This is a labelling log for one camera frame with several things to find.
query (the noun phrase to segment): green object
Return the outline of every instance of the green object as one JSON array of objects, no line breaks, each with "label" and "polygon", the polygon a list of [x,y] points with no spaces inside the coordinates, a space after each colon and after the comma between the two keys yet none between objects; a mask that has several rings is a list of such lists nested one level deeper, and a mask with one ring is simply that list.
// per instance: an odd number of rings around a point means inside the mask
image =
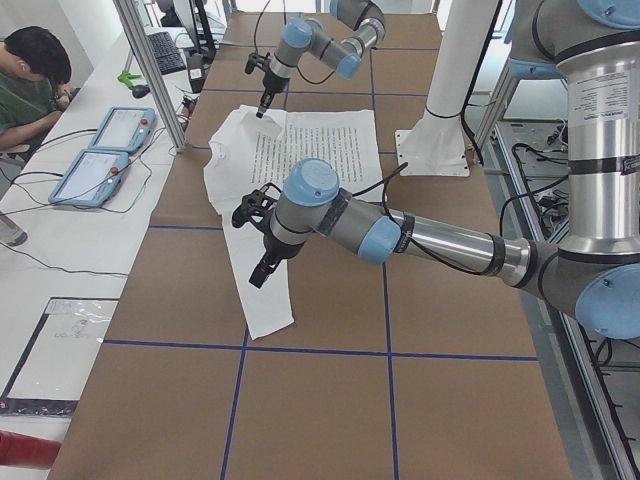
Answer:
[{"label": "green object", "polygon": [[[49,80],[21,80],[0,71],[0,133],[33,123],[55,110],[59,108]],[[46,134],[43,132],[25,143],[38,145]]]},{"label": "green object", "polygon": [[133,75],[126,70],[123,70],[122,73],[118,75],[118,81],[124,83],[129,90],[133,90],[133,82],[131,80],[136,80],[137,78],[142,78],[142,75]]}]

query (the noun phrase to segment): blue joint cap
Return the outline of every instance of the blue joint cap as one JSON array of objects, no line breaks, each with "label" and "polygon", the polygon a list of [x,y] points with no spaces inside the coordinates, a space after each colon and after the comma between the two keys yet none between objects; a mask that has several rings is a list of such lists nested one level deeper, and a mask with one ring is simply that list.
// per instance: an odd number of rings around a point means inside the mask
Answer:
[{"label": "blue joint cap", "polygon": [[311,25],[301,18],[292,18],[282,33],[282,40],[293,48],[306,48],[313,38]]},{"label": "blue joint cap", "polygon": [[331,15],[333,15],[334,17],[338,17],[338,2],[340,0],[331,0],[331,3],[329,4],[329,13],[331,13]]},{"label": "blue joint cap", "polygon": [[620,30],[640,28],[638,0],[577,0],[593,20]]},{"label": "blue joint cap", "polygon": [[640,264],[597,277],[578,297],[576,320],[609,338],[640,336]]},{"label": "blue joint cap", "polygon": [[324,32],[324,25],[322,25],[322,22],[317,18],[307,18],[305,21],[307,22],[307,24],[309,24],[309,26],[311,26],[312,23],[316,24],[318,28]]},{"label": "blue joint cap", "polygon": [[396,248],[400,234],[400,227],[396,222],[389,217],[379,218],[362,240],[358,256],[378,265],[384,263]]},{"label": "blue joint cap", "polygon": [[342,60],[340,60],[340,63],[336,67],[336,72],[338,72],[338,75],[340,75],[342,78],[351,80],[360,68],[361,63],[362,59],[357,54],[350,53]]},{"label": "blue joint cap", "polygon": [[331,165],[318,158],[298,162],[284,181],[284,195],[297,205],[319,207],[332,201],[340,179]]},{"label": "blue joint cap", "polygon": [[562,73],[552,63],[526,62],[523,60],[509,60],[509,73],[520,80],[551,80],[564,78]]}]

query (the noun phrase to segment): keyboard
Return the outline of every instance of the keyboard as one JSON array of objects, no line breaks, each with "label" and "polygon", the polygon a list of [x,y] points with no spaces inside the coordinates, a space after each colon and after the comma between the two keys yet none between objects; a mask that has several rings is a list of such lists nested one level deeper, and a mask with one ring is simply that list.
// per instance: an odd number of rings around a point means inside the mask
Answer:
[{"label": "keyboard", "polygon": [[180,50],[173,43],[168,32],[151,33],[147,35],[147,38],[151,42],[151,50],[162,75],[187,68],[182,60],[182,55],[180,55]]}]

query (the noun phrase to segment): white wall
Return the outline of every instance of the white wall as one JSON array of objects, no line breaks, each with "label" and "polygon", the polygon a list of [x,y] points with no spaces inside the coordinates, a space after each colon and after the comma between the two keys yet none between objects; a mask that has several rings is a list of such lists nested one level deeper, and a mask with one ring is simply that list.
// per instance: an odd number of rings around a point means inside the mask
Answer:
[{"label": "white wall", "polygon": [[95,67],[122,33],[111,0],[57,0]]},{"label": "white wall", "polygon": [[64,45],[82,86],[122,31],[112,0],[8,0],[0,4],[0,35],[29,25],[51,30]]}]

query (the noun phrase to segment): white paper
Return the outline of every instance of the white paper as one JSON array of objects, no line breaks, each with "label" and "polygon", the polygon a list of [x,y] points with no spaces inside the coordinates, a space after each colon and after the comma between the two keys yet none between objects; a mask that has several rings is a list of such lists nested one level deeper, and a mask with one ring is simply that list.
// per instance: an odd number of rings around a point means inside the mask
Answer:
[{"label": "white paper", "polygon": [[116,305],[115,300],[52,299],[9,397],[79,400]]},{"label": "white paper", "polygon": [[[363,190],[382,179],[373,112],[287,113],[242,105],[211,137],[212,157],[204,169],[209,201],[223,217],[224,234],[251,338],[293,322],[286,262],[261,289],[249,277],[264,254],[262,234],[247,224],[231,226],[242,196],[271,182],[282,187],[293,166],[320,158],[336,170],[346,190]],[[360,198],[380,201],[382,187]]]}]

